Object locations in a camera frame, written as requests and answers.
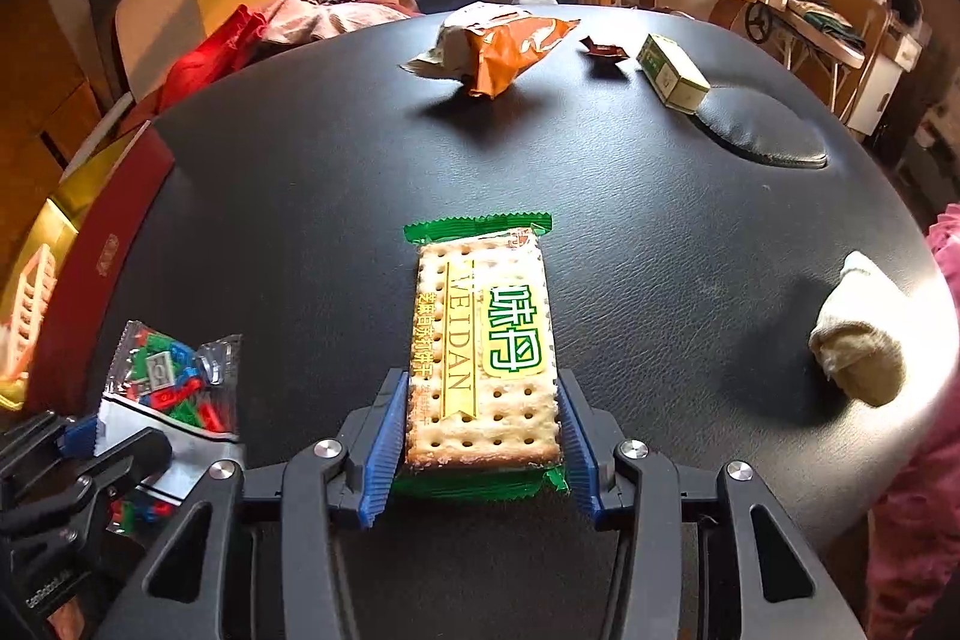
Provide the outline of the cracker pack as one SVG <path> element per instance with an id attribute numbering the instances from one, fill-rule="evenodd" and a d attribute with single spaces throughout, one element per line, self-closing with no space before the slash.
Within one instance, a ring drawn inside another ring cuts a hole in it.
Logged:
<path id="1" fill-rule="evenodd" d="M 544 211 L 405 226 L 416 248 L 404 456 L 410 497 L 566 491 Z"/>

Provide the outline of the beige sock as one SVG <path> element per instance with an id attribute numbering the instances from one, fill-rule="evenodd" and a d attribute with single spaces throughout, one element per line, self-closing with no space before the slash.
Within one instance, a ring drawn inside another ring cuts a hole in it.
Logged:
<path id="1" fill-rule="evenodd" d="M 907 381 L 908 298 L 859 250 L 844 259 L 839 280 L 818 310 L 809 349 L 844 395 L 880 408 Z"/>

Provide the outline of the green white small box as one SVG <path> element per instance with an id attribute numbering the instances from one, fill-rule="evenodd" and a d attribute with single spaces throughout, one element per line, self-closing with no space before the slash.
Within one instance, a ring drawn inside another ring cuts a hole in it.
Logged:
<path id="1" fill-rule="evenodd" d="M 706 76 L 674 39 L 648 34 L 638 53 L 638 64 L 661 103 L 693 115 L 711 91 Z"/>

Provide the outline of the orange white snack bag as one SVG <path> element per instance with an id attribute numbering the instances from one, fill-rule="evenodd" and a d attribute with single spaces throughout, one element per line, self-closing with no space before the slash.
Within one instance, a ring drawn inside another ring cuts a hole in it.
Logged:
<path id="1" fill-rule="evenodd" d="M 427 52 L 400 65 L 425 80 L 457 81 L 472 97 L 494 99 L 556 49 L 579 19 L 523 7 L 470 3 L 449 13 Z"/>

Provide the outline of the red and gold gift box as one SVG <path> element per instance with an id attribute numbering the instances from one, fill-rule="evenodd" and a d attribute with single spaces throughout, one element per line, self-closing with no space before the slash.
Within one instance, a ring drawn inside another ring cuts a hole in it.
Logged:
<path id="1" fill-rule="evenodd" d="M 5 413 L 76 416 L 86 406 L 88 367 L 117 280 L 140 226 L 174 166 L 149 122 L 94 154 L 53 190 L 26 234 L 2 289 L 2 372 L 21 268 L 41 244 L 57 262 L 57 283 L 28 375 L 2 377 Z"/>

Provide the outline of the small red wrapper far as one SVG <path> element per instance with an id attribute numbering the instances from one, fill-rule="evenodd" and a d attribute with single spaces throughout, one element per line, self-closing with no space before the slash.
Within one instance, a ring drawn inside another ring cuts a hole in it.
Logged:
<path id="1" fill-rule="evenodd" d="M 590 35 L 585 35 L 583 39 L 581 39 L 581 44 L 583 44 L 590 58 L 601 60 L 601 62 L 618 64 L 630 57 L 630 53 L 626 52 L 622 46 L 617 46 L 617 44 L 601 44 L 601 42 L 594 41 Z"/>

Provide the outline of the red cloth on chair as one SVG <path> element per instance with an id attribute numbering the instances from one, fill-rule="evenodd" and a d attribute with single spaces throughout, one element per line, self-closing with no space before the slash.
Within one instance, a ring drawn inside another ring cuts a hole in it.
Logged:
<path id="1" fill-rule="evenodd" d="M 247 67 L 257 57 L 266 29 L 267 19 L 260 11 L 239 5 L 205 41 L 172 64 L 160 89 L 158 110 L 164 112 Z"/>

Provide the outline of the pink cloth on chair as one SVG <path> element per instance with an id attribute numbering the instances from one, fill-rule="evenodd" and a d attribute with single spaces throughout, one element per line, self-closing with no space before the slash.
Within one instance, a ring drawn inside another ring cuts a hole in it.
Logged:
<path id="1" fill-rule="evenodd" d="M 263 8 L 263 42 L 297 47 L 420 16 L 416 0 L 274 0 Z"/>

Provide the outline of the folding stool with clothes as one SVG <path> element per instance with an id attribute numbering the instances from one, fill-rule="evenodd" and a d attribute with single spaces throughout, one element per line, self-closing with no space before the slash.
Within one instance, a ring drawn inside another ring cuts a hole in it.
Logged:
<path id="1" fill-rule="evenodd" d="M 750 41 L 774 53 L 789 73 L 820 92 L 837 119 L 844 119 L 867 65 L 866 47 L 851 44 L 836 29 L 816 25 L 793 8 L 750 3 L 743 24 Z"/>

